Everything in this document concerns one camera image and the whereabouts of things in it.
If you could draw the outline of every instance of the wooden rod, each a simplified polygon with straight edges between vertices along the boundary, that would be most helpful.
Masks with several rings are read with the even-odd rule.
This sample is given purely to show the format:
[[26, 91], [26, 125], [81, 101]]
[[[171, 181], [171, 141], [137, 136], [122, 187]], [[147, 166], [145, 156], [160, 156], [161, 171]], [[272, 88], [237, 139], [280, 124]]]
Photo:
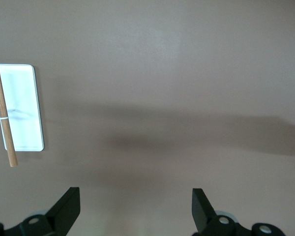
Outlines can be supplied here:
[[[8, 117], [8, 111], [6, 109], [4, 93], [2, 88], [1, 76], [0, 76], [0, 117]], [[1, 125], [3, 129], [6, 149], [8, 150], [10, 166], [11, 167], [17, 166], [18, 161], [16, 159], [16, 153], [14, 149], [9, 119], [2, 119]]]

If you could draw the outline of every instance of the metal screw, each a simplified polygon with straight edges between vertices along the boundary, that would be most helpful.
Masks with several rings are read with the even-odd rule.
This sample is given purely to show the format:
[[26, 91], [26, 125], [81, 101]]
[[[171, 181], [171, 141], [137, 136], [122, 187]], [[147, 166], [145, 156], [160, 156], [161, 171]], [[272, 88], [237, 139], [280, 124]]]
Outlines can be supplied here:
[[261, 225], [259, 227], [259, 229], [264, 232], [265, 234], [270, 234], [272, 233], [271, 229], [268, 227], [268, 226], [265, 226], [265, 225]]
[[227, 225], [230, 222], [226, 217], [219, 218], [219, 221], [224, 225]]
[[29, 220], [29, 224], [35, 224], [36, 222], [38, 222], [39, 219], [38, 218], [33, 218]]

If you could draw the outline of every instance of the wooden handle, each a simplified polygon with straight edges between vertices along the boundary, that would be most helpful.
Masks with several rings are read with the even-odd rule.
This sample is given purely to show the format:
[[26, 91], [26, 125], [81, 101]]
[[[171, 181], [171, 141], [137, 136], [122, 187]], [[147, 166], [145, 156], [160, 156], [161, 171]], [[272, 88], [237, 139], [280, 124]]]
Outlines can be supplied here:
[[[4, 93], [2, 88], [1, 76], [0, 76], [0, 117], [8, 117], [8, 111], [6, 110], [6, 104], [5, 104]], [[18, 161], [16, 159], [9, 119], [2, 119], [1, 125], [3, 129], [6, 149], [8, 150], [10, 166], [11, 167], [17, 166]]]

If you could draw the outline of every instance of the gray surface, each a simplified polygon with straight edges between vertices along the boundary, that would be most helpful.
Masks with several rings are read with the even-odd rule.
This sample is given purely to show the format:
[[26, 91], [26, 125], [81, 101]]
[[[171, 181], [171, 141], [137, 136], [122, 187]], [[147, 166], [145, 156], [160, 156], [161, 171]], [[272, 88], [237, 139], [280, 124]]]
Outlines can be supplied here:
[[69, 235], [192, 235], [193, 187], [295, 236], [295, 0], [0, 0], [0, 63], [35, 66], [43, 152], [0, 221], [81, 188]]

